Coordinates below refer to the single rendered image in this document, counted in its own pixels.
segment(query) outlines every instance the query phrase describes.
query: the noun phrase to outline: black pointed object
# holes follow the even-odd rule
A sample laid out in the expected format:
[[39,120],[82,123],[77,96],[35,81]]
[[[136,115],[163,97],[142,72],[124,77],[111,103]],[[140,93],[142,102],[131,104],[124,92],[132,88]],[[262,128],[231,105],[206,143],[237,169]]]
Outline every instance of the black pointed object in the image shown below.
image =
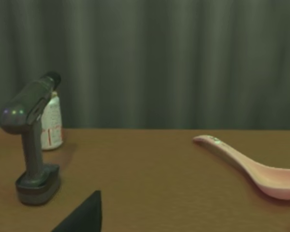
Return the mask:
[[95,191],[52,232],[101,232],[101,191]]

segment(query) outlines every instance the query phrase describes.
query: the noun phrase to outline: wooden table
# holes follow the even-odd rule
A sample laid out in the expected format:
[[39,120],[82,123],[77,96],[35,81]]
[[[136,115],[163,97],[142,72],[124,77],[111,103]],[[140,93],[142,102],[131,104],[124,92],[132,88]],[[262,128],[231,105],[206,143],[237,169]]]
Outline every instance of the wooden table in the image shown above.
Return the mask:
[[290,232],[290,202],[194,145],[201,134],[290,168],[290,131],[65,130],[65,144],[44,153],[61,165],[61,190],[28,207],[14,186],[25,169],[20,137],[0,130],[0,232],[51,231],[98,189],[103,232]]

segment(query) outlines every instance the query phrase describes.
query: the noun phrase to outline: white can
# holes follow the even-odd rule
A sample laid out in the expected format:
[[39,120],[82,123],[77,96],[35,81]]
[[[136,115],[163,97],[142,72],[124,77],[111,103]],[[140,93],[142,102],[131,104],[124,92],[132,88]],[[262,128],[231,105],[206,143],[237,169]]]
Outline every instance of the white can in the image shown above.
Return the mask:
[[52,93],[52,99],[44,109],[41,117],[41,123],[42,150],[51,150],[60,147],[63,143],[62,120],[60,100],[57,92],[55,91]]

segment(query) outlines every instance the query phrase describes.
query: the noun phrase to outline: curtain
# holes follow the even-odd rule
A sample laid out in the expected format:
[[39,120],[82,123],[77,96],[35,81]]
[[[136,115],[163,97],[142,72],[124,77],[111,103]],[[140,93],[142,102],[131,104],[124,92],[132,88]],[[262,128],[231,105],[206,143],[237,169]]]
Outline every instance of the curtain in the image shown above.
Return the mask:
[[66,128],[290,129],[290,0],[0,0],[0,107],[47,71]]

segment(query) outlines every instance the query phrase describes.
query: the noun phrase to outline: ceramic soup spoon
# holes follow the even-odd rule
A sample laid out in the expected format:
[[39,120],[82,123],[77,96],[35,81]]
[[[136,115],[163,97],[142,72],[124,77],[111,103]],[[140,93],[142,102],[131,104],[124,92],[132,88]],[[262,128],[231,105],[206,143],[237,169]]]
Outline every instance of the ceramic soup spoon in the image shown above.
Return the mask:
[[196,136],[193,141],[222,151],[238,163],[265,194],[281,200],[290,200],[290,169],[274,168],[258,163],[210,135]]

